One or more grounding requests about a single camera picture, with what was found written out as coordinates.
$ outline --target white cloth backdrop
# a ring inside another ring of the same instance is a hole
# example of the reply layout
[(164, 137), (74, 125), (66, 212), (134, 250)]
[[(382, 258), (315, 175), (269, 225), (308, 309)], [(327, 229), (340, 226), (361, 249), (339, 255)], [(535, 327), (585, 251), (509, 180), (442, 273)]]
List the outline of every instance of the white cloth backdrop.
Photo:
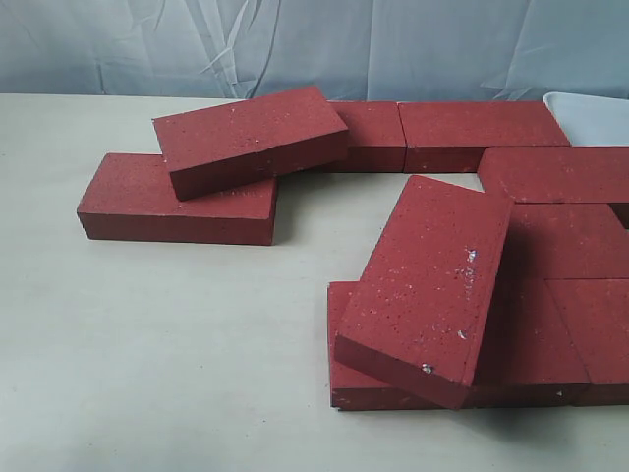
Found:
[(629, 97), (627, 0), (0, 0), (0, 92)]

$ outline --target white table surface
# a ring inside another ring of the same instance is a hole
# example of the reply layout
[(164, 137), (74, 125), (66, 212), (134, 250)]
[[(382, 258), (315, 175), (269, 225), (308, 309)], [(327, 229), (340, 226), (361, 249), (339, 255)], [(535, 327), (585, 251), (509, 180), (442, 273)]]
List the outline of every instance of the white table surface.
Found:
[(326, 284), (359, 277), (403, 174), (288, 177), (270, 248), (88, 241), (102, 156), (222, 102), (0, 95), (1, 471), (626, 469), (627, 407), (329, 407)]

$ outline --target white tabletop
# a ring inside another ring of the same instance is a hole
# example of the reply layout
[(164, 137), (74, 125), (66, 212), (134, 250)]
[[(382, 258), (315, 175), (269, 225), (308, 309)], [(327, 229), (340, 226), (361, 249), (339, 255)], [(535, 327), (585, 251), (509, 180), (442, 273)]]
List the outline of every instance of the white tabletop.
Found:
[(0, 95), (0, 470), (626, 468), (627, 407), (329, 407), (326, 285), (360, 276), (406, 175), (284, 179), (270, 248), (88, 241), (102, 156), (222, 102)]

